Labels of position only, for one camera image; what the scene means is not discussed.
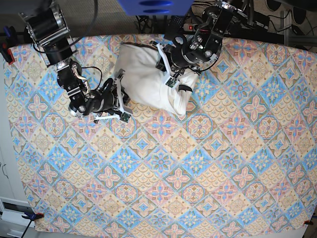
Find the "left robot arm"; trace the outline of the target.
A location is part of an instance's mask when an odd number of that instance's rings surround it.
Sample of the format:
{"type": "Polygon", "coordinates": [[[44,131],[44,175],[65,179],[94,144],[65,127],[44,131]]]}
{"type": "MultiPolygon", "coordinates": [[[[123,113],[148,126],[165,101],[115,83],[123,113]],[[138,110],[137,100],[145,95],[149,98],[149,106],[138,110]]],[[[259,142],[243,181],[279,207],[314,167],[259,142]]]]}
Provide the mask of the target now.
{"type": "Polygon", "coordinates": [[[191,38],[175,34],[170,40],[173,45],[162,45],[151,41],[159,53],[156,68],[163,72],[163,84],[175,88],[182,77],[191,73],[200,75],[200,65],[219,58],[222,39],[234,14],[242,7],[241,0],[218,0],[215,6],[207,7],[203,12],[203,22],[191,38]]]}

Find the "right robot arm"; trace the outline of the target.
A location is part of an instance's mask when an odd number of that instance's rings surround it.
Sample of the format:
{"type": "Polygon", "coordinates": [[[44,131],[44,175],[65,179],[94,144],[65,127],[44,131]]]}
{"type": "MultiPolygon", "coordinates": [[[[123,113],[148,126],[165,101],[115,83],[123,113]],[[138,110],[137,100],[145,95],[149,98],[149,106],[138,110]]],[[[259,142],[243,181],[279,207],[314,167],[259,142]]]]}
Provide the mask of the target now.
{"type": "Polygon", "coordinates": [[[34,49],[45,54],[49,65],[56,66],[57,82],[70,98],[69,111],[78,118],[94,115],[94,122],[116,118],[128,122],[132,111],[126,107],[128,95],[121,86],[124,70],[119,69],[114,78],[100,83],[95,89],[82,75],[81,65],[71,57],[70,30],[59,5],[53,0],[26,0],[18,11],[26,23],[34,49]]]}

